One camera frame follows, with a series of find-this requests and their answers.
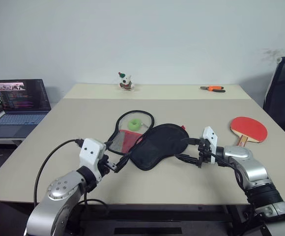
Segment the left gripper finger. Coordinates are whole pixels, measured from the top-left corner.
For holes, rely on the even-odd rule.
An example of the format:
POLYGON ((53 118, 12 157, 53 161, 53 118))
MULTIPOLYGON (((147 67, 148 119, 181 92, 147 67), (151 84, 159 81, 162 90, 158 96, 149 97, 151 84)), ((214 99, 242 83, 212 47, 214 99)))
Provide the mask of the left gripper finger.
POLYGON ((126 155, 124 155, 124 156, 122 156, 122 157, 120 158, 120 160, 119 160, 119 162, 116 164, 116 166, 117 166, 117 167, 124 167, 124 166, 127 164, 127 162, 128 162, 129 159, 130 159, 130 154, 128 153, 128 154, 126 154, 126 155))
POLYGON ((128 162, 128 158, 121 158, 120 161, 115 165, 115 173, 118 173, 123 167, 126 166, 128 162))

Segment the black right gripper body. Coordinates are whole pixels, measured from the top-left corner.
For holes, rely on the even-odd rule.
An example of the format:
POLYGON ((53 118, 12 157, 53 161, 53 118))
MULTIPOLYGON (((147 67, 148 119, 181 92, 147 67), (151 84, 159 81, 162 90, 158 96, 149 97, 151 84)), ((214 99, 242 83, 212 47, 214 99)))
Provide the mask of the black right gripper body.
POLYGON ((207 139, 200 138, 199 140, 199 159, 197 162, 197 167, 201 168, 203 163, 211 163, 211 148, 210 148, 210 142, 207 139))

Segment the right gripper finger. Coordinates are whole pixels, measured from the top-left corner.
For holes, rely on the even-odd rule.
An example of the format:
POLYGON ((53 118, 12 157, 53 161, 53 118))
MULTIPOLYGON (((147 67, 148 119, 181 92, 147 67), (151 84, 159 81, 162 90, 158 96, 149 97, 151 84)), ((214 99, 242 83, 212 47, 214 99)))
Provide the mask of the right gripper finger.
POLYGON ((201 139, 197 139, 197 138, 184 138, 181 139, 181 142, 187 144, 187 145, 194 145, 194 146, 198 146, 201 143, 201 139))
POLYGON ((187 154, 176 154, 175 156, 177 159, 179 159, 185 163, 193 164, 193 165, 197 166, 198 168, 201 167, 201 162, 198 158, 191 157, 187 154))

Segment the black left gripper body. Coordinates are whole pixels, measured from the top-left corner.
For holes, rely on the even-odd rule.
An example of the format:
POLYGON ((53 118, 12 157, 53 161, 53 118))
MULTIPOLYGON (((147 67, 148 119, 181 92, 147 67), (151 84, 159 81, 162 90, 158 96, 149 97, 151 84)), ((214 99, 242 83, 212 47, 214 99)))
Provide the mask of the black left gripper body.
POLYGON ((109 157, 107 155, 103 155, 102 158, 98 161, 98 170, 100 172, 101 177, 107 175, 110 170, 113 172, 116 170, 116 164, 109 161, 109 157))

